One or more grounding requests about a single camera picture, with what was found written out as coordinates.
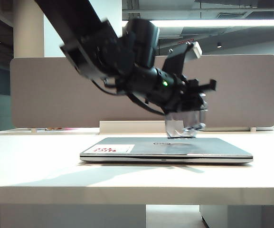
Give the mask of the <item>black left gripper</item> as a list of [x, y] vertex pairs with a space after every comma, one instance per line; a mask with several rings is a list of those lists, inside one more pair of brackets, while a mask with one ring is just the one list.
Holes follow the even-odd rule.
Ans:
[[161, 108], [162, 113], [184, 111], [206, 111], [207, 91], [215, 91], [217, 82], [211, 79], [208, 84], [200, 85], [198, 80], [188, 80], [183, 74], [168, 73], [158, 68], [136, 68], [136, 104], [143, 109], [158, 113], [148, 103]]

